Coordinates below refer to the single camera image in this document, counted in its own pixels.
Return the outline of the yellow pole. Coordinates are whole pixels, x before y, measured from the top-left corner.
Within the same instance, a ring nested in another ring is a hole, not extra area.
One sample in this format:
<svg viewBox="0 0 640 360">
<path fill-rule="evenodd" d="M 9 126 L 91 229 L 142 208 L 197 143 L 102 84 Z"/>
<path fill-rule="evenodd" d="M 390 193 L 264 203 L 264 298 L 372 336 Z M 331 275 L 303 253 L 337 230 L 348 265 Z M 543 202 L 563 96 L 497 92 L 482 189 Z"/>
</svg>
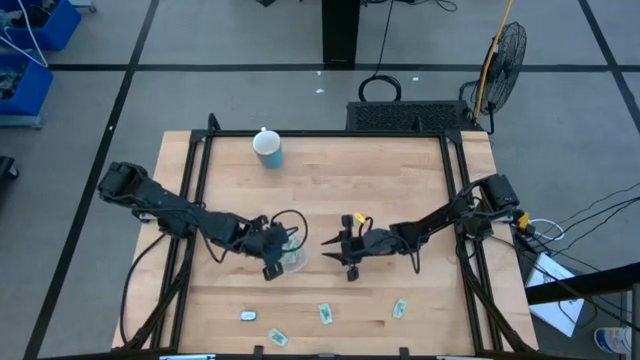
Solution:
<svg viewBox="0 0 640 360">
<path fill-rule="evenodd" d="M 500 21 L 499 27 L 495 33 L 495 36 L 493 37 L 492 43 L 489 47 L 486 59 L 484 61 L 483 64 L 483 68 L 482 68 L 482 72 L 481 72 L 481 76 L 479 79 L 479 83 L 478 83 L 478 88 L 477 88 L 477 97 L 476 97 L 476 104 L 474 107 L 474 111 L 473 111 L 473 118 L 477 120 L 477 118 L 480 116 L 481 113 L 481 107 L 482 107 L 482 103 L 483 103 L 483 96 L 484 96 L 484 92 L 485 92 L 485 85 L 487 82 L 487 77 L 488 77 L 488 73 L 489 73 L 489 68 L 490 68 L 490 64 L 491 64 L 491 59 L 493 57 L 493 54 L 495 53 L 495 50 L 497 48 L 497 44 L 501 38 L 501 33 L 503 31 L 504 26 L 506 25 L 507 19 L 509 17 L 509 14 L 511 12 L 511 7 L 513 4 L 513 0 L 507 0 L 506 3 L 506 7 L 505 7 L 505 11 L 504 14 L 502 16 L 502 19 Z"/>
</svg>

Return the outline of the black table frame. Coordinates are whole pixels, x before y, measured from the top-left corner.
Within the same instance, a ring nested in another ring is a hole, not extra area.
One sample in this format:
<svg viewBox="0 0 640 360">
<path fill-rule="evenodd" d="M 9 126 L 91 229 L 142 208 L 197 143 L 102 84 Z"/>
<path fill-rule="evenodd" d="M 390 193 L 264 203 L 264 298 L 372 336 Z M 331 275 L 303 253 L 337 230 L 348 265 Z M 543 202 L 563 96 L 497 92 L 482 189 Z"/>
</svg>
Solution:
<svg viewBox="0 0 640 360">
<path fill-rule="evenodd" d="M 188 201 L 207 209 L 203 199 L 205 182 L 208 175 L 207 167 L 211 158 L 213 142 L 217 137 L 246 137 L 246 131 L 228 131 L 220 128 L 216 117 L 208 119 L 208 126 L 204 130 L 193 130 L 189 135 L 186 160 L 181 181 L 180 190 L 175 193 Z M 443 132 L 414 132 L 414 131 L 334 131 L 334 130 L 285 130 L 282 132 L 284 138 L 426 138 L 437 140 L 440 146 L 440 153 L 444 167 L 444 179 L 447 185 L 450 200 L 469 183 L 468 168 L 463 149 L 462 135 L 458 130 L 447 130 Z M 134 213 L 138 218 L 143 218 L 149 213 Z M 453 225 L 456 235 L 457 253 L 462 252 L 462 244 L 471 240 L 476 250 L 483 249 L 482 243 L 488 237 L 481 239 L 463 238 L 463 229 L 460 225 Z M 163 232 L 162 236 L 171 239 L 163 280 L 160 286 L 160 296 L 157 305 L 153 308 L 148 318 L 141 327 L 132 335 L 122 338 L 122 345 L 119 351 L 125 352 L 159 352 L 161 351 L 161 335 L 164 328 L 166 311 L 169 306 L 176 310 L 174 323 L 171 328 L 171 339 L 169 350 L 176 351 L 179 347 L 183 318 L 186 311 L 186 296 L 188 292 L 189 279 L 193 267 L 195 247 L 197 238 L 203 238 L 200 232 L 195 232 L 185 238 L 174 237 Z M 207 245 L 213 244 L 203 238 Z"/>
</svg>

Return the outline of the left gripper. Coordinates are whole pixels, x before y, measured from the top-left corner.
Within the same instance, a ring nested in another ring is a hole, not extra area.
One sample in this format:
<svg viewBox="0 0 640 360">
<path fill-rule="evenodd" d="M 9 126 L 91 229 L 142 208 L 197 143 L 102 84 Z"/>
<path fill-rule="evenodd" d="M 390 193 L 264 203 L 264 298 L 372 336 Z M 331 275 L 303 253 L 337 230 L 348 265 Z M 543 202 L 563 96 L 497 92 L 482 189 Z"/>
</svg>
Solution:
<svg viewBox="0 0 640 360">
<path fill-rule="evenodd" d="M 268 222 L 266 215 L 260 215 L 251 221 L 251 229 L 244 237 L 244 252 L 247 256 L 262 259 L 264 279 L 272 281 L 284 273 L 280 259 L 284 254 L 283 246 L 289 235 L 281 223 Z"/>
</svg>

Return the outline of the blue storage bin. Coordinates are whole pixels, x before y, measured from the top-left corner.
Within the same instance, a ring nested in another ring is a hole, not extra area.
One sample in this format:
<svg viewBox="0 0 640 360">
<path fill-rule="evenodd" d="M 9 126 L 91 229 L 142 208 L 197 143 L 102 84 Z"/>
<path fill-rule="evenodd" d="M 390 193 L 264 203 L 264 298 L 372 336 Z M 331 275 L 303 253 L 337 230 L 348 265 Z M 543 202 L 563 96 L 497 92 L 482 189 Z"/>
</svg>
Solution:
<svg viewBox="0 0 640 360">
<path fill-rule="evenodd" d="M 40 129 L 53 74 L 17 53 L 0 53 L 0 128 Z"/>
<path fill-rule="evenodd" d="M 80 20 L 69 0 L 0 0 L 0 46 L 60 51 Z"/>
</svg>

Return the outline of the white box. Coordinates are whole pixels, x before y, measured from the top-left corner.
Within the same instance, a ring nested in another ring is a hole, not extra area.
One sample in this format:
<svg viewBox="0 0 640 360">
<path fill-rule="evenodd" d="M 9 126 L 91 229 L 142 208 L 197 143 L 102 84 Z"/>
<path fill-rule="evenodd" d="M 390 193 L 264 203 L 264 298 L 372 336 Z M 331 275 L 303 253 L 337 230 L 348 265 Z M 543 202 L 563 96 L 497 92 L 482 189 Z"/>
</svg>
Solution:
<svg viewBox="0 0 640 360">
<path fill-rule="evenodd" d="M 526 290 L 535 288 L 534 297 L 529 301 L 530 312 L 566 337 L 572 337 L 577 330 L 585 300 L 558 282 L 574 276 L 574 272 L 542 253 L 535 258 L 525 281 Z"/>
</svg>

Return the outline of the teal paper cup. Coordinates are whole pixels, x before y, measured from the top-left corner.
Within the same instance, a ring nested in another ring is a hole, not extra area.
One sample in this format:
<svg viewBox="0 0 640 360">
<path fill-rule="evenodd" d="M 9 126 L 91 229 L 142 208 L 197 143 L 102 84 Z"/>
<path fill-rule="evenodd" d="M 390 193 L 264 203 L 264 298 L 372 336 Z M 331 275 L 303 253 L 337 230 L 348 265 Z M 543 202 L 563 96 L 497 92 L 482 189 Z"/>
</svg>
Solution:
<svg viewBox="0 0 640 360">
<path fill-rule="evenodd" d="M 282 140 L 277 132 L 262 127 L 253 137 L 252 148 L 264 168 L 277 169 L 282 166 Z"/>
</svg>

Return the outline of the black floor fan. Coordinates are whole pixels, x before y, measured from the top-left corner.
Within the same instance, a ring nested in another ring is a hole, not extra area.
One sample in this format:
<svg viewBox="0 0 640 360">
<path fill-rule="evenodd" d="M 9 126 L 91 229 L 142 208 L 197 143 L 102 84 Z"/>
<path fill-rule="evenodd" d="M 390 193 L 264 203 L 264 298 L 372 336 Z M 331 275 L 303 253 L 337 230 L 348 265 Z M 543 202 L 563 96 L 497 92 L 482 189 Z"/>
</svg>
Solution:
<svg viewBox="0 0 640 360">
<path fill-rule="evenodd" d="M 515 83 L 520 74 L 524 56 L 526 53 L 527 33 L 525 28 L 518 22 L 511 22 L 504 26 L 501 38 L 491 59 L 483 103 L 480 116 L 488 116 L 490 128 L 487 131 L 492 135 L 495 131 L 494 115 L 503 107 L 511 95 Z M 480 76 L 475 81 L 463 83 L 459 88 L 458 99 L 463 100 L 467 89 L 470 90 L 468 106 L 463 114 L 478 124 L 478 119 L 473 118 L 473 111 L 476 104 L 477 88 Z"/>
</svg>

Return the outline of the black post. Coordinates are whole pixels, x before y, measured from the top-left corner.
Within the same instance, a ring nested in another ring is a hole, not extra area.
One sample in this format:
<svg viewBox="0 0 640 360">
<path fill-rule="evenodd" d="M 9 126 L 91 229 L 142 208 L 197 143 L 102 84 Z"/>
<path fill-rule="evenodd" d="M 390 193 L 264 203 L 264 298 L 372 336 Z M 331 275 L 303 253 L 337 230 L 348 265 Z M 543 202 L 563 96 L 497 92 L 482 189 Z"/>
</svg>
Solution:
<svg viewBox="0 0 640 360">
<path fill-rule="evenodd" d="M 361 0 L 321 0 L 323 62 L 353 69 Z"/>
</svg>

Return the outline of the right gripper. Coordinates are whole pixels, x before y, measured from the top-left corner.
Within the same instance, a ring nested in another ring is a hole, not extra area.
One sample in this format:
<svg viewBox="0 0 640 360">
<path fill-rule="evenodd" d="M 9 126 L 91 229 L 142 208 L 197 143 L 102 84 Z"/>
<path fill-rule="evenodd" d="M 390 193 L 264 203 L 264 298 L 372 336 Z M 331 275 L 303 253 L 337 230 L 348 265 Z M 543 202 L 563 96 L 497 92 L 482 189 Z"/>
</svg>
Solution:
<svg viewBox="0 0 640 360">
<path fill-rule="evenodd" d="M 343 215 L 341 222 L 344 229 L 336 237 L 322 242 L 322 245 L 340 243 L 341 253 L 324 253 L 324 256 L 335 259 L 342 266 L 347 266 L 347 280 L 354 282 L 359 278 L 358 264 L 365 257 L 387 256 L 396 254 L 401 243 L 393 234 L 384 229 L 372 229 L 362 235 L 353 235 L 353 216 Z"/>
</svg>

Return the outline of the black crate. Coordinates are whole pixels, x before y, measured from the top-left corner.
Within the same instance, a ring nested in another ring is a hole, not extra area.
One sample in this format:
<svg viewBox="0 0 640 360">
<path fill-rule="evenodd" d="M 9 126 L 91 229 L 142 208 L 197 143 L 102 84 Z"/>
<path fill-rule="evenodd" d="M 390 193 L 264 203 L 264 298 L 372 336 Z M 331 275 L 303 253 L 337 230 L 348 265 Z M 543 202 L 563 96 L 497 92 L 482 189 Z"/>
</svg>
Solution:
<svg viewBox="0 0 640 360">
<path fill-rule="evenodd" d="M 463 100 L 349 102 L 346 129 L 350 131 L 474 131 Z"/>
</svg>

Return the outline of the white plastic bottle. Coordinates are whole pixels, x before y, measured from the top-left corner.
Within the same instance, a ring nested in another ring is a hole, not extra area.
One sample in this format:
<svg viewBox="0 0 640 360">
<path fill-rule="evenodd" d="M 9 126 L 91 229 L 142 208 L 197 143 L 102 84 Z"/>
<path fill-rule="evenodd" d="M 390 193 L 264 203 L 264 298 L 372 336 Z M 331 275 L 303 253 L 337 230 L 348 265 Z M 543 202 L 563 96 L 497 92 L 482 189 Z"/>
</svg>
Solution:
<svg viewBox="0 0 640 360">
<path fill-rule="evenodd" d="M 594 331 L 596 346 L 611 354 L 630 355 L 632 353 L 632 332 L 630 327 L 600 327 Z"/>
</svg>

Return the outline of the clear plastic bin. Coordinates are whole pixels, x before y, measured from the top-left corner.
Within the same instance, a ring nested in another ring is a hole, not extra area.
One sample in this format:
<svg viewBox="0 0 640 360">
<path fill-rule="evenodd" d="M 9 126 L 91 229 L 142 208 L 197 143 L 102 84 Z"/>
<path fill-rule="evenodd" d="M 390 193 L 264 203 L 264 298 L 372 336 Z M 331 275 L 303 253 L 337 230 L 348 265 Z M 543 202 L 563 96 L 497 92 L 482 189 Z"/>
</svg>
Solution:
<svg viewBox="0 0 640 360">
<path fill-rule="evenodd" d="M 291 234 L 289 236 L 289 238 L 291 236 L 297 236 L 298 237 L 299 246 L 297 247 L 297 250 L 298 250 L 299 260 L 298 260 L 298 263 L 296 265 L 294 265 L 294 266 L 284 266 L 282 264 L 282 262 L 281 262 L 281 258 L 283 256 L 283 252 L 282 252 L 282 256 L 280 257 L 279 262 L 282 265 L 283 274 L 284 275 L 289 275 L 289 274 L 293 274 L 293 273 L 301 271 L 302 269 L 304 269 L 306 267 L 306 265 L 308 264 L 308 261 L 309 261 L 309 256 L 307 255 L 305 247 L 302 244 L 302 237 L 300 235 L 297 235 L 297 234 Z"/>
</svg>

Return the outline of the black beam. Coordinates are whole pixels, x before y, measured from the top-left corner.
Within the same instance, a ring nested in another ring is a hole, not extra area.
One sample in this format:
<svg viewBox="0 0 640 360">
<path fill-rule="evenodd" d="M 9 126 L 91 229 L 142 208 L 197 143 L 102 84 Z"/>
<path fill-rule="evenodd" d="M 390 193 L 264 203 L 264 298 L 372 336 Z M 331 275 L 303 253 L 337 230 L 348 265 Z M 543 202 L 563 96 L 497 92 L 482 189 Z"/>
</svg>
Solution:
<svg viewBox="0 0 640 360">
<path fill-rule="evenodd" d="M 640 284 L 640 262 L 566 279 L 551 274 L 548 278 L 552 282 L 526 288 L 530 305 L 629 291 Z"/>
</svg>

